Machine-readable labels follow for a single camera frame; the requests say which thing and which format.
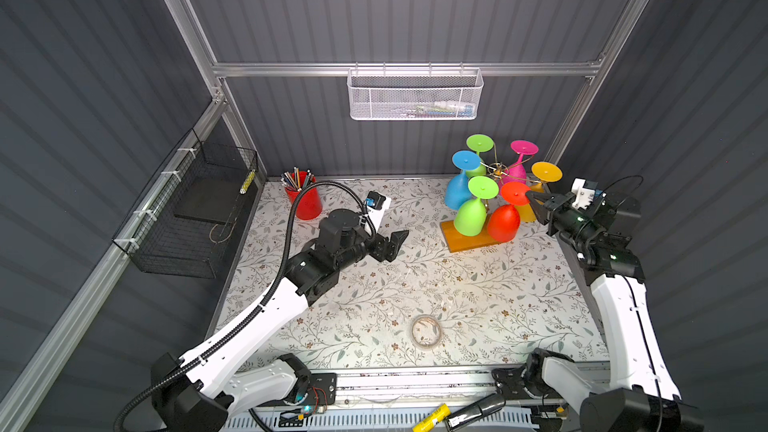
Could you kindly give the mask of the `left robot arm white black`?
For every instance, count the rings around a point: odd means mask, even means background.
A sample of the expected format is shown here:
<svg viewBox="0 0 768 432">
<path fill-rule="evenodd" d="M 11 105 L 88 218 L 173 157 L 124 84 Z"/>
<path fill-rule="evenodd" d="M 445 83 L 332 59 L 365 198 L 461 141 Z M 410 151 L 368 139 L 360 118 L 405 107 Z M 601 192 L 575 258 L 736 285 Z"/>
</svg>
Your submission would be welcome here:
<svg viewBox="0 0 768 432">
<path fill-rule="evenodd" d="M 303 198 L 319 188 L 305 187 L 292 205 L 284 249 L 268 289 L 217 333 L 175 358 L 166 354 L 151 369 L 151 384 L 117 414 L 116 431 L 128 416 L 150 401 L 165 431 L 219 431 L 230 417 L 272 401 L 300 403 L 312 374 L 293 354 L 242 372 L 251 358 L 277 331 L 298 318 L 334 288 L 342 271 L 366 257 L 394 261 L 408 237 L 406 230 L 385 237 L 378 231 L 391 198 L 371 191 L 359 197 L 347 185 L 327 180 L 354 200 L 356 209 L 331 211 L 319 223 L 310 246 L 292 254 L 293 226 Z"/>
</svg>

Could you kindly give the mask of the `red wine glass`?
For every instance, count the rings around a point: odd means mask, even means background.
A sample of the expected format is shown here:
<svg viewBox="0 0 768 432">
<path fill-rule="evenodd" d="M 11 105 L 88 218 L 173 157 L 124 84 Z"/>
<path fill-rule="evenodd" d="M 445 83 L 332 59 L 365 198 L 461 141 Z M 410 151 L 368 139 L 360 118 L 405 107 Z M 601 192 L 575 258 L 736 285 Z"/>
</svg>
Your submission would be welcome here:
<svg viewBox="0 0 768 432">
<path fill-rule="evenodd" d="M 506 204 L 496 209 L 488 222 L 488 232 L 496 242 L 505 243 L 515 238 L 521 224 L 517 207 L 529 204 L 529 190 L 521 182 L 509 182 L 501 187 L 500 195 Z"/>
</svg>

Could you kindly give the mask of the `gold rack with orange base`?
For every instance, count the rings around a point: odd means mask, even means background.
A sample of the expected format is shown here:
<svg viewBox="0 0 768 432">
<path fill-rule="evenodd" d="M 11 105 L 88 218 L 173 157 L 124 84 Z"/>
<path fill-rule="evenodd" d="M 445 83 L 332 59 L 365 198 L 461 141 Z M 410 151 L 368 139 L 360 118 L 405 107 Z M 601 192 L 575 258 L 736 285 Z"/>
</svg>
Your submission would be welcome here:
<svg viewBox="0 0 768 432">
<path fill-rule="evenodd" d="M 449 221 L 444 221 L 440 224 L 441 231 L 443 233 L 444 239 L 446 241 L 446 244 L 450 252 L 452 253 L 462 252 L 462 251 L 477 249 L 481 247 L 502 244 L 502 243 L 496 242 L 488 232 L 488 222 L 491 217 L 491 214 L 500 206 L 503 206 L 506 204 L 506 202 L 500 195 L 500 189 L 502 186 L 503 185 L 499 185 L 499 194 L 495 198 L 485 201 L 487 217 L 481 233 L 478 234 L 477 236 L 467 237 L 460 234 L 455 229 L 453 224 L 453 221 L 456 216 L 454 217 L 454 219 Z"/>
</svg>

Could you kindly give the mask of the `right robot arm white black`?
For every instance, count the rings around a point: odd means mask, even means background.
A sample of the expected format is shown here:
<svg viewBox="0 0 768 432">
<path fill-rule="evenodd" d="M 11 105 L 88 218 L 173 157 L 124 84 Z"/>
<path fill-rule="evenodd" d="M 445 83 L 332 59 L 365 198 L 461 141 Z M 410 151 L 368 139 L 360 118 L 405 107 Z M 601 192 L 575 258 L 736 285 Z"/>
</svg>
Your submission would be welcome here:
<svg viewBox="0 0 768 432">
<path fill-rule="evenodd" d="M 647 304 L 646 277 L 630 250 L 640 203 L 601 193 L 587 206 L 575 192 L 527 192 L 536 219 L 566 252 L 609 352 L 607 383 L 589 378 L 568 356 L 535 349 L 516 369 L 495 369 L 506 400 L 557 396 L 582 431 L 702 431 L 701 411 L 686 404 L 666 367 Z"/>
</svg>

